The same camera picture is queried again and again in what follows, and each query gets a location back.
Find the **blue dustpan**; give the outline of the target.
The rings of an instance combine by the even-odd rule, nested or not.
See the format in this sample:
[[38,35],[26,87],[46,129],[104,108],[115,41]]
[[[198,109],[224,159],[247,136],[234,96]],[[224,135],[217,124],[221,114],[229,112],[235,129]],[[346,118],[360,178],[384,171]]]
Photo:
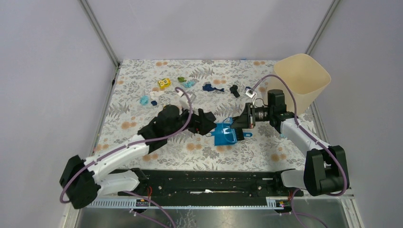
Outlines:
[[241,128],[230,128],[229,123],[218,123],[211,135],[214,137],[215,146],[233,145],[253,136]]

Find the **large black paper scrap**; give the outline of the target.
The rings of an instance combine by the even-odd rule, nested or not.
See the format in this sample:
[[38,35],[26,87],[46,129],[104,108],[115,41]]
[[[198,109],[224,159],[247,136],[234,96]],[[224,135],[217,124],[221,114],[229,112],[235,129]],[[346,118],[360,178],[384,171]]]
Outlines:
[[215,123],[216,117],[212,112],[205,113],[203,109],[199,108],[198,116],[199,116],[199,126],[197,127],[198,134],[206,135],[211,130],[216,128],[217,126]]

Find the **small black paper scrap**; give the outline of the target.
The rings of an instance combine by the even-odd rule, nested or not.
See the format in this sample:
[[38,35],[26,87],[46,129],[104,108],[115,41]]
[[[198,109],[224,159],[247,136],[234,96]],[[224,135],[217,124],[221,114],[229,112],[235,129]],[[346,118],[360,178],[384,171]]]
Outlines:
[[240,94],[238,92],[238,86],[237,85],[232,85],[230,87],[230,93],[233,94],[236,98],[240,97]]

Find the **blue hand brush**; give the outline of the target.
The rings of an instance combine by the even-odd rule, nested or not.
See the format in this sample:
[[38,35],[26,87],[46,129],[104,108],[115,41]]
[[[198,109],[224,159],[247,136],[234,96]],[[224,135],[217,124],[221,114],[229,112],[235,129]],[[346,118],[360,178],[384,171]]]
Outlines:
[[232,118],[227,117],[224,121],[217,123],[216,128],[210,132],[215,146],[233,145],[237,142],[235,129],[230,128],[232,122]]

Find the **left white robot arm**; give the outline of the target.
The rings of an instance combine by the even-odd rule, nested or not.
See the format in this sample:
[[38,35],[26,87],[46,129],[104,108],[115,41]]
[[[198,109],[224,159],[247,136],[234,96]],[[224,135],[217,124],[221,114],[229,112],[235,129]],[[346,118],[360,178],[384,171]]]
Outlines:
[[147,191],[147,183],[135,172],[112,172],[125,162],[160,149],[169,138],[183,131],[205,135],[215,126],[214,121],[200,108],[180,110],[175,105],[167,105],[126,143],[84,159],[79,155],[71,157],[59,180],[62,187],[59,200],[81,209],[105,194],[132,191],[135,195],[142,195]]

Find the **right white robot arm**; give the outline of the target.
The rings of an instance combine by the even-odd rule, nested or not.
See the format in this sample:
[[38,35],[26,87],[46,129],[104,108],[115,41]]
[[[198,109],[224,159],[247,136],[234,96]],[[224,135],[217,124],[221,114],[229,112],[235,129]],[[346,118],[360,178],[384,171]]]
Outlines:
[[293,112],[287,111],[282,90],[268,91],[268,105],[255,107],[246,103],[243,112],[233,118],[232,129],[252,129],[257,122],[268,122],[279,134],[304,154],[304,170],[277,172],[273,191],[286,195],[291,188],[307,190],[312,196],[340,196],[349,188],[348,169],[344,149],[320,140],[302,126]]

